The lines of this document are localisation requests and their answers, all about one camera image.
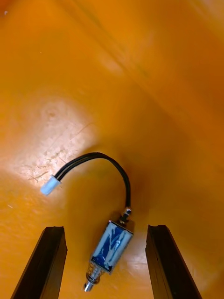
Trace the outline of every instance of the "wire connector plug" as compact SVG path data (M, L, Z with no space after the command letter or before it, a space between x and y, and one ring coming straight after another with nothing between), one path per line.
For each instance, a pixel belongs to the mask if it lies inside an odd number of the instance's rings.
M56 179L53 175L51 175L50 179L41 187L41 192L44 195L49 195L54 188L56 188L58 185L60 185L61 182Z

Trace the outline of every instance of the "metal plunger tip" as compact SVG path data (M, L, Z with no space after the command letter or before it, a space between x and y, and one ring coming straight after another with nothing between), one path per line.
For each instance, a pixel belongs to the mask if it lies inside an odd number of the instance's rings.
M87 281L84 284L84 292L90 292L94 284L92 284L90 281Z

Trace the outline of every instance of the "black wire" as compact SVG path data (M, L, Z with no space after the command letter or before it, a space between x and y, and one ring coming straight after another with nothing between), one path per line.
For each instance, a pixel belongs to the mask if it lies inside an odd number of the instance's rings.
M120 166L120 164L118 164L117 161L115 161L114 159L112 159L111 157L102 154L102 153L98 153L98 152L93 152L93 153L89 153L89 154L85 154L82 155L76 159L71 160L70 162L68 162L67 164L65 164L55 175L55 178L58 181L61 181L63 179L63 177L70 171L72 170L74 167L90 161L92 159L105 159L110 161L116 168L117 170L120 172L120 174L122 175L122 178L125 182L125 187L126 187L126 207L130 207L131 206L131 186L130 186L130 181L128 178L127 173L125 172L125 170Z

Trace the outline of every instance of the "white connector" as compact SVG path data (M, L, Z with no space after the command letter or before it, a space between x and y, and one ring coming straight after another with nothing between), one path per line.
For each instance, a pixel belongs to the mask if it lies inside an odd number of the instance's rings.
M54 188L60 185L60 181L57 180L53 175L51 175L50 179L41 187L41 192L44 195L49 195Z

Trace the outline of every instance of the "cable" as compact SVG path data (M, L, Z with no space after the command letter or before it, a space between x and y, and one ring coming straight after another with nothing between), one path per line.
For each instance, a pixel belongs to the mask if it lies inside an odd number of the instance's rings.
M120 164L118 164L117 161L115 161L114 159L112 159L111 157L102 154L102 153L98 153L98 152L93 152L93 153L89 153L89 154L85 154L82 155L78 158L75 158L73 160L71 160L70 162L68 162L67 164L65 164L54 176L58 181L61 181L63 179L63 177L70 171L72 170L74 167L93 160L93 159L105 159L110 161L116 168L117 170L120 172L124 182L125 182L125 187L126 187L126 207L130 207L131 206L131 186L130 186L130 181L128 178L127 173L125 172L125 170L120 166Z

